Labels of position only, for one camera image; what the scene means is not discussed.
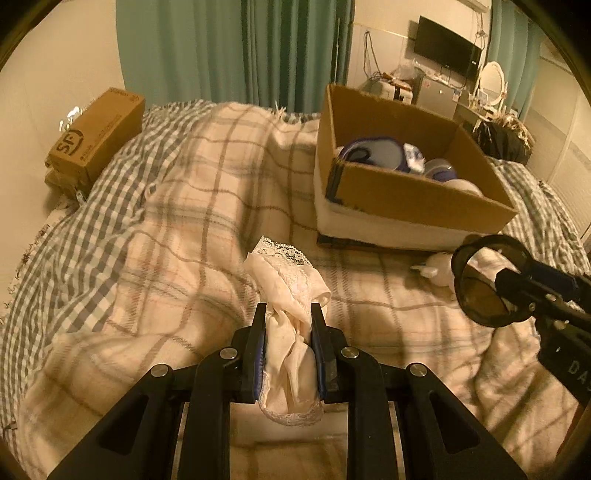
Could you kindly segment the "black sunglasses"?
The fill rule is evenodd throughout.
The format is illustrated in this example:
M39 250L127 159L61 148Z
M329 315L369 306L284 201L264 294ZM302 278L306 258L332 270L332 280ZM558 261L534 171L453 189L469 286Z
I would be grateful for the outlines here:
M532 317L537 302L526 291L532 261L525 246L511 236L467 237L452 257L454 288L463 312L488 328Z

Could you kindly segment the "white bear toy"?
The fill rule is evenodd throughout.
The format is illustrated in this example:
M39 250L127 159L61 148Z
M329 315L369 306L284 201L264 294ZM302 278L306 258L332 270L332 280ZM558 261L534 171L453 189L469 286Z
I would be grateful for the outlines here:
M452 269L453 254L439 252L431 255L424 263L411 266L411 270L417 272L423 278L429 280L432 285L446 288L452 299L456 299L455 275Z

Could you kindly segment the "blue tissue pack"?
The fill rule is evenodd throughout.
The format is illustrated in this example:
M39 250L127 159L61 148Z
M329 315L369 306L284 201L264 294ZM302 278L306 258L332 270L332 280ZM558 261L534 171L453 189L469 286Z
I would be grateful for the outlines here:
M408 171L412 174L423 175L425 172L426 160L421 150L417 146L409 143L403 145L403 150Z

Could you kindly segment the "cream lace underwear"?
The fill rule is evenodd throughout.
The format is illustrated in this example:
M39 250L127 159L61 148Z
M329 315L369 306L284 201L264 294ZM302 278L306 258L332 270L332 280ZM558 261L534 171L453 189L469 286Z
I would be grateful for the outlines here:
M311 347L311 306L328 310L332 293L322 275L294 246L260 237L243 263L266 304L259 408L284 426L322 418L317 366Z

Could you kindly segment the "white sock blue cuff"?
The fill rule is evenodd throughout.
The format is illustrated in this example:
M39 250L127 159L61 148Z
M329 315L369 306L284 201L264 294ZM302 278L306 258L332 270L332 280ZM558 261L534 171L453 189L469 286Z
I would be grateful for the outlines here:
M390 137L363 138L343 146L339 159L409 173L403 146Z

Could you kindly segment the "chair with black clothes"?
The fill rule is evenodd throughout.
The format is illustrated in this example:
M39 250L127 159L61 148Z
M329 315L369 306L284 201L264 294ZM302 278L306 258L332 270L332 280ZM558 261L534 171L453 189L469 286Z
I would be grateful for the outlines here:
M486 156L522 165L528 163L535 146L531 132L513 114L481 122L472 137Z

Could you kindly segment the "white louvered wardrobe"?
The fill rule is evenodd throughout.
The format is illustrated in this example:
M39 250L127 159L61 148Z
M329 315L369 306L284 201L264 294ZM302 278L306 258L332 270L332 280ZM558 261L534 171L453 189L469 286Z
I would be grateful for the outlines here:
M525 124L535 146L528 168L558 194L582 241L590 238L590 103L558 49L541 44Z

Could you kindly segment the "dressing table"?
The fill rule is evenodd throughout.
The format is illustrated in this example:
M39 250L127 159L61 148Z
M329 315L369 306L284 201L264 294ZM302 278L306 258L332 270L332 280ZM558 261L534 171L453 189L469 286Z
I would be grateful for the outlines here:
M483 122L488 121L485 116L461 103L457 103L453 120L470 134L477 130Z

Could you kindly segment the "open cardboard box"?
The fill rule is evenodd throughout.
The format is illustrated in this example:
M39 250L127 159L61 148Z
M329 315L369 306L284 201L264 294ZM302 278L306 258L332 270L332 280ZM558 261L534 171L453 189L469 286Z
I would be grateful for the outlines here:
M445 160L469 193L410 172L346 160L367 140L393 140ZM339 84L325 89L315 153L318 232L389 249L453 251L472 234L500 232L517 214L477 144L457 123L414 105Z

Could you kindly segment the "white oval mirror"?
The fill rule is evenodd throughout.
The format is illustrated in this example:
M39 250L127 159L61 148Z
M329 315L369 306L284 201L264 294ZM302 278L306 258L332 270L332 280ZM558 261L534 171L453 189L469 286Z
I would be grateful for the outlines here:
M508 83L502 66L488 62L481 70L476 87L476 100L482 107L500 109L507 95Z

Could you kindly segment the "silver mini fridge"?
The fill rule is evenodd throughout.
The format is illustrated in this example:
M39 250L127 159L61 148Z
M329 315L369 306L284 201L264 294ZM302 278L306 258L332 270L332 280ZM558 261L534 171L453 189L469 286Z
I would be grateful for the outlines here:
M453 119L462 91L430 77L419 83L415 104L426 111Z

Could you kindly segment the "green curtain right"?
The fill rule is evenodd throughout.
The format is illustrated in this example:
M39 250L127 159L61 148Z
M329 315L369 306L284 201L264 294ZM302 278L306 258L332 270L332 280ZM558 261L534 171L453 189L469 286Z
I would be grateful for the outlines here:
M493 1L487 60L503 69L505 105L525 119L538 75L542 30L512 1Z

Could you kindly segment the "green curtain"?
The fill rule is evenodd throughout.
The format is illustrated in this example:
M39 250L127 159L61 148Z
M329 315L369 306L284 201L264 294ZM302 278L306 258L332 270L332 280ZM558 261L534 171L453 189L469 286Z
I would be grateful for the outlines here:
M118 1L125 87L147 105L235 101L321 111L346 83L352 1Z
M512 1L493 1L487 60L503 69L505 105L525 119L538 75L542 30Z

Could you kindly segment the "white suitcase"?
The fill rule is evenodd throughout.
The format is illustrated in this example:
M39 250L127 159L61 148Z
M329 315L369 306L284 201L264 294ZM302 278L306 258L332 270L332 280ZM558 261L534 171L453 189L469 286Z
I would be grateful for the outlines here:
M405 104L413 102L412 87L398 80L370 79L363 85L363 90L387 100L398 100Z

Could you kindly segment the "closed SF cardboard box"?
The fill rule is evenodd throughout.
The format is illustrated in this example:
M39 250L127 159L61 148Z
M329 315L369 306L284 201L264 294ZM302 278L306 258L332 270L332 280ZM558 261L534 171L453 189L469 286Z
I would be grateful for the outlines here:
M111 87L76 117L50 148L45 183L86 196L114 155L142 131L145 98Z

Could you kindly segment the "black wall television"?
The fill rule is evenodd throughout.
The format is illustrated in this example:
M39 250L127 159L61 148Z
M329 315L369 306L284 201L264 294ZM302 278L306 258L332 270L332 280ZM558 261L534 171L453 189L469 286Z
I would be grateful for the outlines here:
M432 60L470 82L478 77L482 49L447 27L420 17L414 53Z

